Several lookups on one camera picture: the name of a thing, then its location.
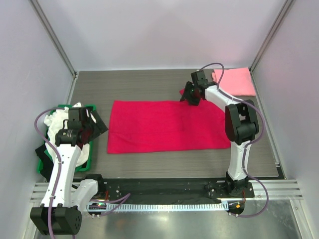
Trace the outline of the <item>red t shirt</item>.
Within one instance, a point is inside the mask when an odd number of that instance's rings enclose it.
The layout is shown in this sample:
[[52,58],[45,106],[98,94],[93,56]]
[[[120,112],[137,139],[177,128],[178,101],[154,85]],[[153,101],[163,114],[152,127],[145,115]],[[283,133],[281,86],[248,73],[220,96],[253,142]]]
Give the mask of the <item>red t shirt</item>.
[[225,113],[215,104],[179,101],[114,101],[109,154],[228,149]]

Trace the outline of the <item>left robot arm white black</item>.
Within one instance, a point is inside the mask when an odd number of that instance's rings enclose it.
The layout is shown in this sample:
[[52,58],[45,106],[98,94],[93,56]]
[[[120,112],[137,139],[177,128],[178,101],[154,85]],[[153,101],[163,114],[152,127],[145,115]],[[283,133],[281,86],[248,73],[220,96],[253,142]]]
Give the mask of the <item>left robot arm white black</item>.
[[75,191],[72,191],[72,184],[83,146],[107,130],[94,108],[71,107],[56,135],[45,139],[55,152],[53,169],[40,205],[30,211],[30,218],[42,235],[49,235],[52,239],[57,235],[75,236],[80,230],[87,204],[106,193],[100,174],[85,176]]

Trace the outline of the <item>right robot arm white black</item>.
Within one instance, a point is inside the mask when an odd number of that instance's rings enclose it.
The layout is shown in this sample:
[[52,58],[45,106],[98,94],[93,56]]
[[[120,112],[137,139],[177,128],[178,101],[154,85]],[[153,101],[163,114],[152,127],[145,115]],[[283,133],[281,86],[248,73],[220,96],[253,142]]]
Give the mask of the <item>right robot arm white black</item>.
[[241,196],[248,188],[248,158],[252,142],[259,133],[256,107],[252,101],[241,100],[209,82],[203,70],[191,73],[181,101],[197,106],[200,100],[214,103],[225,112],[225,133],[231,141],[230,165],[225,176],[225,190],[230,196]]

